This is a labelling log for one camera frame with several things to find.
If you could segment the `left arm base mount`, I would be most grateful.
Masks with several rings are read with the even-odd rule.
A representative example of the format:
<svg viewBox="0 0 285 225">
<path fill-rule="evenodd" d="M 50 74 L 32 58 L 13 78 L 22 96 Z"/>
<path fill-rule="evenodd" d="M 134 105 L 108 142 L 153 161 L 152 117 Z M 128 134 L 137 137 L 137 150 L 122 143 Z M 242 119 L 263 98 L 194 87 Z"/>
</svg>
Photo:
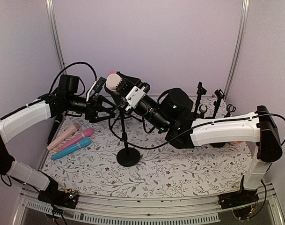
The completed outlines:
<svg viewBox="0 0 285 225">
<path fill-rule="evenodd" d="M 77 190 L 66 189 L 59 190 L 58 183 L 54 180 L 50 181 L 48 187 L 44 191 L 39 191 L 38 200 L 53 204 L 55 206 L 75 209 L 79 198 Z"/>
</svg>

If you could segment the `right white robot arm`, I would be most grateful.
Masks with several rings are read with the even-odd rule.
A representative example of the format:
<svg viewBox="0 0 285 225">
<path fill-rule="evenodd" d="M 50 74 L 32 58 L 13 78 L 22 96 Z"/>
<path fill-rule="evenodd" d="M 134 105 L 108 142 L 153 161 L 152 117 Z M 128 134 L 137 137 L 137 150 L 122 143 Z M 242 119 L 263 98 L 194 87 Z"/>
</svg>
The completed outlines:
<svg viewBox="0 0 285 225">
<path fill-rule="evenodd" d="M 106 91 L 126 114 L 136 113 L 166 133 L 166 142 L 177 149 L 234 141 L 256 144 L 256 156 L 241 180 L 241 189 L 234 200 L 245 204 L 270 165 L 282 157 L 274 114 L 260 105 L 256 111 L 240 116 L 203 119 L 193 112 L 193 101 L 180 88 L 172 88 L 154 100 L 147 95 L 149 85 L 140 79 L 114 71 L 106 80 Z"/>
</svg>

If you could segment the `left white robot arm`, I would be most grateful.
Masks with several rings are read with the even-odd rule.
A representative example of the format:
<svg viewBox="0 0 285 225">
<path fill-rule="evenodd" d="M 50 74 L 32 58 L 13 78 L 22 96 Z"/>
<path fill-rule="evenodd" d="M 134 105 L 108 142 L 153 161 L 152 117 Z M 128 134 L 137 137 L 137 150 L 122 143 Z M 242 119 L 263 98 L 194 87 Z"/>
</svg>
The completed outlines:
<svg viewBox="0 0 285 225">
<path fill-rule="evenodd" d="M 33 125 L 56 117 L 65 111 L 84 114 L 85 119 L 91 123 L 108 119 L 105 116 L 98 116 L 100 112 L 111 113 L 113 109 L 113 104 L 99 94 L 105 81 L 105 78 L 99 78 L 92 86 L 92 94 L 80 97 L 76 94 L 80 78 L 74 75 L 62 75 L 58 87 L 54 91 L 41 95 L 32 103 L 1 117 L 0 175 L 7 175 L 34 186 L 38 190 L 44 191 L 44 196 L 51 203 L 59 203 L 62 200 L 62 193 L 53 186 L 56 185 L 56 182 L 44 173 L 17 161 L 9 154 L 6 144 Z"/>
</svg>

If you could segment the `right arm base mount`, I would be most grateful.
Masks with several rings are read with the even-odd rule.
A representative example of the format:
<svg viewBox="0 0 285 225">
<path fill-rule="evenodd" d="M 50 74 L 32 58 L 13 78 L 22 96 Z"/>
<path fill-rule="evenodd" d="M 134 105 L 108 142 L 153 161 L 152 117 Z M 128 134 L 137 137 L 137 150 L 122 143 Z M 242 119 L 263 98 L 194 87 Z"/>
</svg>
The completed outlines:
<svg viewBox="0 0 285 225">
<path fill-rule="evenodd" d="M 257 189 L 246 190 L 241 185 L 238 191 L 218 195 L 218 203 L 222 209 L 242 206 L 245 204 L 255 203 L 259 200 Z"/>
</svg>

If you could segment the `short pink microphone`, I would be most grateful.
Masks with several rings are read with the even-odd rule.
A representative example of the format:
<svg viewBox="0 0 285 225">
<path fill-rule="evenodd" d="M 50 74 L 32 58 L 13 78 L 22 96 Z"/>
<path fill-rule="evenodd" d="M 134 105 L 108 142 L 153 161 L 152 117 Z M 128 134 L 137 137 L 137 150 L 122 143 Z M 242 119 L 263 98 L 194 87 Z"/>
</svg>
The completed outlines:
<svg viewBox="0 0 285 225">
<path fill-rule="evenodd" d="M 93 133 L 94 133 L 94 130 L 92 127 L 85 129 L 80 134 L 78 134 L 75 138 L 69 140 L 67 143 L 59 147 L 57 152 L 62 151 L 63 149 L 66 149 L 67 147 L 70 147 L 71 145 L 77 143 L 79 140 L 83 138 L 90 137 Z"/>
</svg>

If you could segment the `tall pink microphone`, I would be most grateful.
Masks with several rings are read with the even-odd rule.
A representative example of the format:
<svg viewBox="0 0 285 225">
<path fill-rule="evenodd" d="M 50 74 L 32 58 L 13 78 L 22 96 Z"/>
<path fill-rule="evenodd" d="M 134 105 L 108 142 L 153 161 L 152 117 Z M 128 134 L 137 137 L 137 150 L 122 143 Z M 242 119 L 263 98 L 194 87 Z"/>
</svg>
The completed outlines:
<svg viewBox="0 0 285 225">
<path fill-rule="evenodd" d="M 117 74 L 117 71 L 109 71 L 108 74 L 109 74 L 109 75 L 111 75 L 111 74 Z"/>
</svg>

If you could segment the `black tripod shock-mount stand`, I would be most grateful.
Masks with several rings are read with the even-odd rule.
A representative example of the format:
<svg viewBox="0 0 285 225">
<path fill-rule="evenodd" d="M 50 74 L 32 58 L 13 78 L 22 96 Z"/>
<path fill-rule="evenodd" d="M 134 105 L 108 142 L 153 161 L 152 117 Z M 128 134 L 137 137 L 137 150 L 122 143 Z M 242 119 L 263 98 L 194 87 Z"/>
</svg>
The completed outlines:
<svg viewBox="0 0 285 225">
<path fill-rule="evenodd" d="M 128 118 L 134 118 L 134 119 L 137 120 L 138 122 L 142 123 L 142 119 L 140 119 L 140 118 L 138 118 L 138 117 L 136 117 L 136 116 L 133 116 L 133 115 L 131 115 L 131 114 L 128 115 L 128 116 L 124 116 L 124 120 L 125 120 L 125 119 L 128 119 Z M 115 123 L 116 123 L 118 120 L 121 120 L 121 119 L 122 119 L 121 116 L 118 115 L 118 116 L 114 119 L 113 123 L 112 123 L 111 125 L 109 125 L 109 129 L 112 130 L 112 129 L 113 129 L 113 126 L 115 125 Z"/>
</svg>

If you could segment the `beige microphone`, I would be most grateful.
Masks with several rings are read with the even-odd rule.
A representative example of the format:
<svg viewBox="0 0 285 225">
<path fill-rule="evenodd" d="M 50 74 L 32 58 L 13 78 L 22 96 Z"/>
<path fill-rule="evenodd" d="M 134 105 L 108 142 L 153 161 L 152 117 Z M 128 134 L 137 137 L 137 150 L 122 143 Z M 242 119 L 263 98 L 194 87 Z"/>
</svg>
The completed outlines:
<svg viewBox="0 0 285 225">
<path fill-rule="evenodd" d="M 73 123 L 66 131 L 64 131 L 60 136 L 58 136 L 55 140 L 53 140 L 48 146 L 47 150 L 51 151 L 59 144 L 61 144 L 66 138 L 73 135 L 80 128 L 79 123 Z"/>
<path fill-rule="evenodd" d="M 117 86 L 122 82 L 122 78 L 114 73 L 114 74 L 110 74 L 107 77 L 106 80 L 106 87 L 107 89 L 109 89 L 110 91 L 116 91 L 117 90 Z"/>
</svg>

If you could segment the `round stand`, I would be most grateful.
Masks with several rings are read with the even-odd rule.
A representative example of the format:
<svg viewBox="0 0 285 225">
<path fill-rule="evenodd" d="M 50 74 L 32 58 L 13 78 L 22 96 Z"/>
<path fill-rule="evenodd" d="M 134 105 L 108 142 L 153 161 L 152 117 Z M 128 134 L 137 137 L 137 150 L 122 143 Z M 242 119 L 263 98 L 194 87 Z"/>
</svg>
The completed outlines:
<svg viewBox="0 0 285 225">
<path fill-rule="evenodd" d="M 124 140 L 124 148 L 117 153 L 117 162 L 124 167 L 136 165 L 140 160 L 140 153 L 137 149 L 129 147 L 127 142 L 127 132 L 124 123 L 124 113 L 120 111 L 122 139 Z"/>
<path fill-rule="evenodd" d="M 213 115 L 212 115 L 212 118 L 215 119 L 216 118 L 216 115 L 217 115 L 217 112 L 219 110 L 219 107 L 220 107 L 220 104 L 221 104 L 221 101 L 224 99 L 225 97 L 225 94 L 224 92 L 219 89 L 219 90 L 216 90 L 214 92 L 215 96 L 217 97 L 217 100 L 214 102 L 214 111 L 213 111 Z"/>
<path fill-rule="evenodd" d="M 198 108 L 200 106 L 201 97 L 207 93 L 207 90 L 203 87 L 203 83 L 199 82 L 197 86 L 197 99 L 195 103 L 194 116 L 196 117 Z"/>
<path fill-rule="evenodd" d="M 226 106 L 226 115 L 224 116 L 225 118 L 230 117 L 232 115 L 232 113 L 234 113 L 236 111 L 236 107 L 233 104 L 228 104 Z"/>
<path fill-rule="evenodd" d="M 204 104 L 201 104 L 198 109 L 200 112 L 200 118 L 203 119 L 205 117 L 205 113 L 208 111 L 208 107 Z"/>
</svg>

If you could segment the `black microphone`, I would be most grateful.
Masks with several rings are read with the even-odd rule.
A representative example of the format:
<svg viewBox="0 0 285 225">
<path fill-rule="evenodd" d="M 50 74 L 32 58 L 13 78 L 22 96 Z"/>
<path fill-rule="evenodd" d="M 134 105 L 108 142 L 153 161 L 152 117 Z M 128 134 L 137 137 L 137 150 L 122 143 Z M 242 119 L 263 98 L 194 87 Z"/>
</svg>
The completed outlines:
<svg viewBox="0 0 285 225">
<path fill-rule="evenodd" d="M 54 138 L 55 133 L 62 122 L 62 119 L 63 119 L 62 114 L 57 115 L 56 118 L 54 119 L 54 123 L 49 133 L 48 140 L 47 140 L 48 145 L 52 142 L 52 139 Z"/>
</svg>

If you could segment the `blue microphone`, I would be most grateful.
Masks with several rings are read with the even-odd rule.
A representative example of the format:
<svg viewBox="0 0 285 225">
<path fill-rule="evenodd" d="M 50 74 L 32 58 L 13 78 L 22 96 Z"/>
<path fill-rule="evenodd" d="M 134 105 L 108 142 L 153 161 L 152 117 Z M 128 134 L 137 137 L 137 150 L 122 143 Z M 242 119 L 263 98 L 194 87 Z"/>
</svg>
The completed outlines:
<svg viewBox="0 0 285 225">
<path fill-rule="evenodd" d="M 86 137 L 86 138 L 83 138 L 81 140 L 79 140 L 77 143 L 57 152 L 55 155 L 53 155 L 51 157 L 51 160 L 57 160 L 57 159 L 60 159 L 66 155 L 69 155 L 81 148 L 85 148 L 87 146 L 89 146 L 91 144 L 91 140 L 89 137 Z"/>
</svg>

